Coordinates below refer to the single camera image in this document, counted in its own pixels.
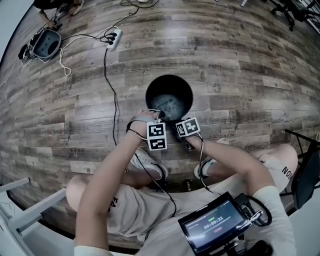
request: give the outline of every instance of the chair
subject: chair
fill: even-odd
[[[291,31],[294,30],[295,20],[291,17],[289,12],[292,12],[293,17],[300,22],[304,22],[307,19],[312,18],[311,15],[320,16],[320,13],[309,10],[316,4],[316,2],[319,3],[319,0],[313,0],[307,7],[305,7],[299,0],[280,0],[280,3],[284,4],[284,6],[281,6],[274,0],[269,1],[276,6],[271,13],[275,15],[277,11],[282,12],[290,24],[289,29]]]
[[[280,195],[292,195],[294,208],[298,210],[312,197],[314,190],[320,187],[320,185],[316,186],[320,181],[320,142],[291,130],[286,129],[285,132],[296,136],[301,150],[301,154],[298,155],[298,159],[303,158],[303,160],[299,163],[299,168],[294,174],[291,184],[291,192]],[[310,142],[306,153],[302,150],[299,138]]]
[[[0,193],[28,184],[29,182],[29,178],[23,178],[18,181],[0,186]],[[21,238],[22,231],[26,230],[28,227],[40,220],[42,218],[42,212],[56,204],[65,196],[66,189],[63,188],[31,206],[30,208],[22,211],[21,213],[16,214],[15,216],[9,215],[0,204],[0,219],[3,220],[0,221],[1,228],[3,229],[5,227],[6,232],[9,232],[8,234],[10,234],[10,237],[17,243],[18,247],[21,249],[21,252],[27,256],[34,256]]]

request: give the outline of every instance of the power strip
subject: power strip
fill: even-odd
[[[115,49],[118,45],[118,42],[120,40],[120,37],[122,35],[121,29],[115,29],[113,31],[113,33],[116,33],[116,37],[115,40],[113,41],[113,44],[108,44],[106,47],[109,49],[109,51],[112,51],[113,49]]]

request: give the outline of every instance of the white sneaker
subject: white sneaker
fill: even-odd
[[[75,9],[75,11],[72,13],[72,15],[76,15],[80,10],[82,9],[82,6],[84,6],[85,0],[80,0],[80,5]]]
[[[230,141],[227,138],[221,138],[219,140],[216,141],[217,143],[221,143],[221,144],[226,144],[226,145],[230,145]],[[210,166],[212,166],[214,163],[216,162],[216,160],[212,159],[211,157],[207,156],[203,161],[201,161],[201,173],[202,173],[202,177],[207,178],[209,177],[209,175],[207,175],[207,171],[209,169]],[[197,164],[197,166],[194,168],[193,170],[193,174],[194,176],[200,180],[200,172],[199,172],[199,163]]]
[[[141,147],[138,147],[136,149],[135,153],[138,156],[140,162],[143,164],[144,168],[150,168],[160,174],[160,178],[155,179],[155,180],[161,180],[163,178],[163,176],[165,179],[168,177],[168,174],[169,174],[168,169],[166,167],[164,167],[162,164],[158,164],[155,160],[153,160],[147,154],[147,152],[145,152]],[[143,166],[141,165],[141,163],[137,159],[136,155],[135,154],[133,155],[133,157],[130,160],[130,163],[133,164],[138,169],[144,170]]]

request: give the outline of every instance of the white t-shirt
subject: white t-shirt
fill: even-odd
[[[272,246],[273,256],[296,256],[293,228],[280,200],[275,186],[266,186],[258,190],[254,198],[260,200],[271,212],[272,223],[266,227],[252,225],[244,232],[246,249],[250,249],[259,240]],[[194,256],[185,235],[178,223],[179,217],[162,221],[156,226],[136,256]],[[74,256],[112,256],[107,250],[77,246]]]
[[[40,13],[41,11],[42,11],[42,9],[41,8],[37,8],[37,7],[34,7],[35,9],[36,9],[36,11],[38,12],[38,13]]]

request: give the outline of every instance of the knee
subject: knee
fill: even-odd
[[[297,151],[290,144],[280,144],[275,148],[275,156],[282,160],[287,168],[294,173],[298,166]]]
[[[87,186],[87,181],[83,175],[74,176],[66,187],[66,200],[70,207],[78,211],[82,194]]]

